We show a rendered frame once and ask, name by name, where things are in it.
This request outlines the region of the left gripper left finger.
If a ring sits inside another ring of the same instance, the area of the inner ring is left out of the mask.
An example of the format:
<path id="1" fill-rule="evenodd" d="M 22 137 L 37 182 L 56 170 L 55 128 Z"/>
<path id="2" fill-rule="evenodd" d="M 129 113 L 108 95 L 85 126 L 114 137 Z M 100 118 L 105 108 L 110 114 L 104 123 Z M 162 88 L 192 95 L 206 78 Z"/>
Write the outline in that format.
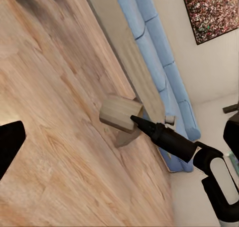
<path id="1" fill-rule="evenodd" d="M 25 128 L 20 120 L 0 126 L 0 180 L 25 139 Z"/>

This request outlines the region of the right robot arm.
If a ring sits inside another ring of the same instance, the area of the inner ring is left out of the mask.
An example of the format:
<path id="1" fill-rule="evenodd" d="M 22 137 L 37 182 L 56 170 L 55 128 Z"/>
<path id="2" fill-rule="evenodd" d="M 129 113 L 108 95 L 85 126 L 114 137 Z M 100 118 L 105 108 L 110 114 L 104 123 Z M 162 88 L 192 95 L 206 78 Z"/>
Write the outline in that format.
<path id="1" fill-rule="evenodd" d="M 209 176 L 203 179 L 202 183 L 217 219 L 221 227 L 239 227 L 239 188 L 222 157 L 223 153 L 176 133 L 176 115 L 166 115 L 164 124 L 155 124 L 134 115 L 130 118 L 139 124 L 138 128 L 151 137 L 155 145 L 187 163 L 192 159 L 197 147 L 201 147 L 194 156 L 193 164 Z"/>

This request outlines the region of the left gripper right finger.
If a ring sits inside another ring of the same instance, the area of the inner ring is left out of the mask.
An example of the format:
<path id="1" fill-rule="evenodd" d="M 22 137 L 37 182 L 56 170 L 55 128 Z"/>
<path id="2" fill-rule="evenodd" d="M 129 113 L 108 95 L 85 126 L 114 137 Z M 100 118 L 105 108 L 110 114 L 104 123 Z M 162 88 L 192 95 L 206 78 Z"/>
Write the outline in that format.
<path id="1" fill-rule="evenodd" d="M 239 122 L 227 121 L 223 138 L 239 161 Z"/>

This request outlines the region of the pillar candle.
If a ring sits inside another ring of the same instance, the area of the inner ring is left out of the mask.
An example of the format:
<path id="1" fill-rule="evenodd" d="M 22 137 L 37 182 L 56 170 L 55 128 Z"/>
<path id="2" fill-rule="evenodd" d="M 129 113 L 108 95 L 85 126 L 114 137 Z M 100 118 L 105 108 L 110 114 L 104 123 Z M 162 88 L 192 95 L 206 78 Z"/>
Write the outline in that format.
<path id="1" fill-rule="evenodd" d="M 120 131 L 134 134 L 139 124 L 130 117 L 134 115 L 141 118 L 143 109 L 142 103 L 110 93 L 101 106 L 99 120 Z"/>

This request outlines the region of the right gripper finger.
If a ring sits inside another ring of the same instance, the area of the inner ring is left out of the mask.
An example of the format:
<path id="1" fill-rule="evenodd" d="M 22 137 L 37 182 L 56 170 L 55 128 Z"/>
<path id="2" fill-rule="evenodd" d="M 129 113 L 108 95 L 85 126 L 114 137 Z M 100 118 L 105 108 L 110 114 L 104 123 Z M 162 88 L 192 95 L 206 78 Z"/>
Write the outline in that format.
<path id="1" fill-rule="evenodd" d="M 149 137 L 152 137 L 153 136 L 153 132 L 152 133 L 149 133 L 147 130 L 145 130 L 144 128 L 142 128 L 140 125 L 138 126 L 138 128 L 142 131 L 144 131 L 145 134 L 147 134 Z"/>
<path id="2" fill-rule="evenodd" d="M 132 115 L 130 118 L 134 120 L 136 123 L 138 123 L 142 128 L 147 130 L 149 133 L 154 132 L 156 130 L 156 127 L 158 126 L 158 123 L 155 124 L 153 122 L 147 121 L 134 115 Z"/>

